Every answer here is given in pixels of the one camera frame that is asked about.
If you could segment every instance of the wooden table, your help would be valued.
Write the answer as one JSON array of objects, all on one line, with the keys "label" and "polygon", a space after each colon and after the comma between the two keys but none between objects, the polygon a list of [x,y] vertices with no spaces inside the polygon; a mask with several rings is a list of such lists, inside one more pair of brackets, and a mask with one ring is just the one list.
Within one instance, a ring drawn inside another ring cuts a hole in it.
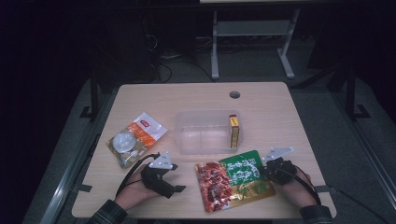
[{"label": "wooden table", "polygon": [[[229,93],[240,92],[233,99]],[[312,177],[315,186],[325,185],[317,160],[306,137],[289,90],[281,82],[199,83],[199,84],[144,84],[124,85],[120,88],[108,116],[105,128],[92,157],[83,185],[92,186],[90,192],[80,191],[72,213],[75,217],[90,217],[107,199],[114,199],[120,182],[129,169],[121,169],[106,141],[147,112],[169,131],[147,154],[169,151],[175,171],[164,176],[171,185],[185,185],[185,190],[170,199],[155,198],[128,211],[136,218],[245,218],[276,219],[300,217],[281,194],[254,203],[207,214],[198,188],[194,164],[218,161],[230,157],[222,155],[182,155],[176,148],[174,128],[176,114],[190,109],[232,109],[240,113],[243,142],[237,154],[257,149],[265,156],[270,147],[294,147],[287,155]],[[336,211],[328,192],[320,193],[324,205]]]}]

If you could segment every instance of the table leg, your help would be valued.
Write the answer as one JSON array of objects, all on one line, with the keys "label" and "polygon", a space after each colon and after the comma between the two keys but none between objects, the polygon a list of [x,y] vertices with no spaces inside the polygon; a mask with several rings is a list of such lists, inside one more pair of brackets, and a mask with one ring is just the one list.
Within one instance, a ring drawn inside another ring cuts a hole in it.
[{"label": "table leg", "polygon": [[297,23],[297,18],[298,18],[299,13],[300,13],[299,8],[294,9],[293,16],[289,23],[288,31],[286,32],[285,44],[283,45],[283,47],[281,49],[277,50],[277,54],[279,55],[280,61],[282,62],[283,68],[285,69],[286,77],[290,78],[290,79],[294,78],[294,73],[291,69],[289,60],[286,56],[286,53],[288,52],[289,44],[290,44],[291,38],[294,33],[294,29],[295,29],[295,26]]},{"label": "table leg", "polygon": [[218,12],[214,11],[213,13],[213,38],[212,38],[212,78],[219,79],[219,64],[218,64]]}]

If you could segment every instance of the person's left hand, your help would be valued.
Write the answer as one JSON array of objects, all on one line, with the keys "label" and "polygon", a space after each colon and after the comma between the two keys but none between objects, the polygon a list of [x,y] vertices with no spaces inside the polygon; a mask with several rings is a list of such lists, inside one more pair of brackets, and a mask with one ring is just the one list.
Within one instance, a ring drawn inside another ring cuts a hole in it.
[{"label": "person's left hand", "polygon": [[142,203],[146,199],[154,198],[160,196],[157,192],[145,187],[141,181],[142,176],[140,172],[146,164],[141,165],[132,175],[129,177],[127,183],[132,183],[125,186],[125,188],[120,192],[120,194],[114,200],[121,208],[125,211],[129,210],[138,204]]}]

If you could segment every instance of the small yellow box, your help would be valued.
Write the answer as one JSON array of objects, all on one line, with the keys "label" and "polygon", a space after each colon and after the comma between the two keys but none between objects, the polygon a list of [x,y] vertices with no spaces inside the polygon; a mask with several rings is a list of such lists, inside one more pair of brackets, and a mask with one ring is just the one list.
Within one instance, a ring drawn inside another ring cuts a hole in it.
[{"label": "small yellow box", "polygon": [[231,147],[238,147],[239,123],[236,115],[230,115],[231,122]]}]

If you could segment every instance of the clear plastic container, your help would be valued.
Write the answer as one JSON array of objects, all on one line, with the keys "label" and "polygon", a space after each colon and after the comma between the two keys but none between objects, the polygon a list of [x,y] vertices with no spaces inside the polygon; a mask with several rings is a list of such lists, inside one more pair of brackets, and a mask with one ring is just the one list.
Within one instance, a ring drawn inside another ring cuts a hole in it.
[{"label": "clear plastic container", "polygon": [[[239,123],[237,147],[232,145],[230,116]],[[242,143],[240,115],[236,110],[190,110],[177,113],[175,142],[182,154],[235,153]]]}]

